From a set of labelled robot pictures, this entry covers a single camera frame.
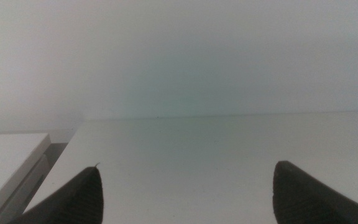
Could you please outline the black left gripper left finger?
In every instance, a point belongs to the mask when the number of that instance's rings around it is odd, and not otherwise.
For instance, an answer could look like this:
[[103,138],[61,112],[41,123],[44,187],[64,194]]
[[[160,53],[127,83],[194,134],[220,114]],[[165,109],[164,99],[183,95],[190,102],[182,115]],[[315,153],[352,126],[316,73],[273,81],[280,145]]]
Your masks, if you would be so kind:
[[10,224],[102,224],[103,185],[97,167],[87,167]]

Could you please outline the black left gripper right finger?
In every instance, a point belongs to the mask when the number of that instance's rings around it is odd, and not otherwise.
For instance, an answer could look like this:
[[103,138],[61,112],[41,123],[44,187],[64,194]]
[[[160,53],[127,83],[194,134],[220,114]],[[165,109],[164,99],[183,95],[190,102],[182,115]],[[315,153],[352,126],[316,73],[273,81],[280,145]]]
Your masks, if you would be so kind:
[[289,161],[273,173],[273,212],[279,224],[358,224],[358,203]]

